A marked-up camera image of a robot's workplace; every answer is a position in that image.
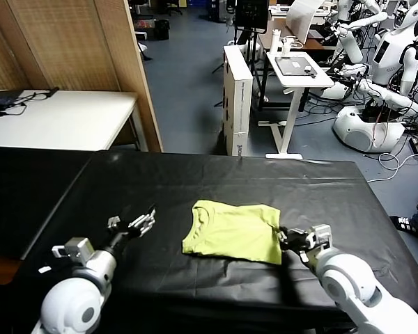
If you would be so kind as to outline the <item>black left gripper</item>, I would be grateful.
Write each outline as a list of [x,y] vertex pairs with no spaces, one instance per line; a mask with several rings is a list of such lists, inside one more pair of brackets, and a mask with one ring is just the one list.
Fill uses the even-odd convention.
[[[106,245],[106,251],[124,251],[130,240],[138,236],[145,235],[155,224],[156,206],[151,206],[149,210],[131,222],[127,229],[118,230],[112,234],[109,243]],[[121,222],[119,216],[112,216],[108,218],[107,229],[119,229]]]

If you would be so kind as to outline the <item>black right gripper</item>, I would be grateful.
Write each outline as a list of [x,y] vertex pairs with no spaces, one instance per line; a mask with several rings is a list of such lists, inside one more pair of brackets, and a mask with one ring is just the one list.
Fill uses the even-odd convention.
[[306,251],[311,248],[310,233],[306,230],[298,228],[289,229],[280,227],[280,233],[286,235],[279,238],[279,245],[281,249],[290,251]]

